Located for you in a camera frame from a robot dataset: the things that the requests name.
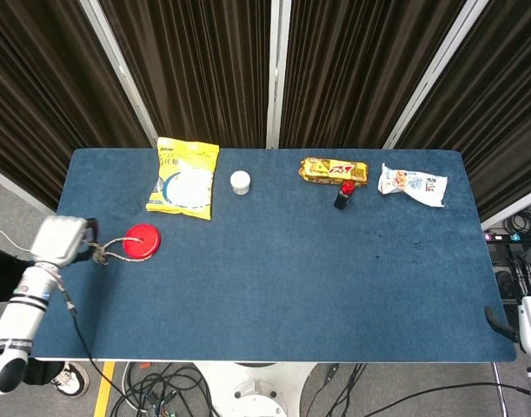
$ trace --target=white cable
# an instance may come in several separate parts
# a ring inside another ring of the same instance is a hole
[[[106,259],[107,256],[114,256],[115,258],[120,259],[121,261],[128,261],[128,262],[143,262],[143,261],[147,261],[151,257],[151,255],[149,255],[142,259],[126,258],[122,255],[115,254],[114,252],[107,251],[108,246],[112,245],[113,243],[121,242],[121,241],[141,242],[142,240],[137,237],[117,237],[116,239],[113,239],[112,241],[110,241],[109,243],[105,243],[104,245],[100,245],[97,242],[85,242],[85,243],[95,248],[95,252],[93,253],[93,260],[100,265],[107,265],[107,259]]]
[[[135,411],[141,411],[142,413],[146,414],[147,413],[147,410],[140,410],[138,407],[135,407],[134,404],[132,404],[131,402],[129,402],[128,400],[128,397],[126,396],[126,388],[124,387],[124,381],[126,380],[126,373],[128,372],[128,367],[129,367],[129,364],[131,362],[127,362],[126,363],[126,367],[124,368],[124,373],[123,373],[123,384],[122,384],[122,389],[123,389],[123,395],[124,395],[124,399],[126,400],[126,402],[128,403],[128,405],[130,406],[130,408],[132,408],[133,410]]]
[[[3,236],[8,240],[8,242],[10,242],[10,244],[11,244],[12,246],[14,246],[15,248],[18,248],[18,249],[22,250],[23,252],[31,252],[29,249],[22,248],[21,246],[16,245],[16,244],[14,243],[14,241],[13,241],[12,239],[10,239],[10,238],[8,237],[8,235],[6,235],[2,230],[0,230],[0,234],[3,235]]]

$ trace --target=black curtain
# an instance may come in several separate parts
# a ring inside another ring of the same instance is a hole
[[[148,147],[80,6],[0,2],[0,172],[55,209],[72,152]]]
[[[295,0],[281,148],[380,148],[463,3]]]
[[[531,192],[531,2],[489,2],[397,146],[462,152],[482,220]]]
[[[270,0],[102,0],[160,136],[263,148]]]

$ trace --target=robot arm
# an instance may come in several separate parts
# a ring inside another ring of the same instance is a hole
[[[96,223],[75,217],[47,217],[31,247],[36,262],[23,272],[12,298],[0,318],[0,394],[22,382],[33,348],[33,338],[49,306],[55,288],[62,288],[58,274],[73,261],[89,259],[77,254],[87,229],[96,240]]]
[[[489,307],[485,307],[485,316],[495,332],[520,343],[521,349],[531,358],[531,265],[522,259],[516,259],[511,262],[511,267],[518,294],[519,330],[500,323]],[[527,371],[531,394],[531,367]]]

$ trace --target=gray floor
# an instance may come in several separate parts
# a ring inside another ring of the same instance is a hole
[[[0,228],[6,231],[18,244],[29,246],[43,215],[32,209],[27,203],[15,197],[0,187]],[[11,247],[0,236],[0,248],[13,255],[24,257],[22,253]],[[528,358],[519,353],[513,363],[499,364],[502,382],[526,387],[526,367]],[[159,369],[162,365],[153,365],[150,370]],[[94,413],[96,398],[100,383],[95,370],[90,364],[85,364],[90,374],[90,390],[84,397],[69,400],[60,395],[53,387],[20,386],[11,394],[0,397],[0,416],[23,415],[28,417],[58,416],[91,416]],[[308,378],[302,394],[302,416],[308,409],[309,402],[324,379],[327,366],[317,366]],[[324,416],[331,407],[336,396],[346,383],[352,369],[351,365],[341,366],[335,379],[318,395],[310,416]],[[124,364],[117,364],[114,382],[120,383]],[[136,370],[134,378],[139,378],[143,372]],[[422,389],[440,387],[443,385],[459,384],[472,381],[494,381],[491,367],[488,364],[370,364],[363,377],[352,393],[352,402],[348,416],[358,417],[383,407],[403,396]],[[515,391],[505,393],[508,415],[522,417],[530,415],[530,403],[527,396]],[[117,400],[118,394],[111,392],[107,415]],[[190,407],[196,416],[205,415],[205,404],[193,394],[187,397]],[[181,402],[176,400],[171,404],[176,416],[188,415]],[[427,394],[413,400],[406,401],[380,416],[399,417],[495,417],[501,415],[501,408],[493,387],[473,387]],[[120,416],[133,416],[135,413],[124,405]]]

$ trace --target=plastic wrapper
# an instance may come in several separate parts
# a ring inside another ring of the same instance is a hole
[[[345,181],[352,181],[359,187],[368,183],[368,165],[364,162],[308,157],[300,162],[298,174],[306,181],[321,184],[342,184]]]
[[[211,193],[219,147],[168,137],[157,141],[159,178],[147,211],[193,215],[211,220]]]
[[[414,200],[431,207],[444,207],[442,198],[447,189],[447,177],[425,172],[390,169],[384,163],[377,186],[381,194],[404,192]]]

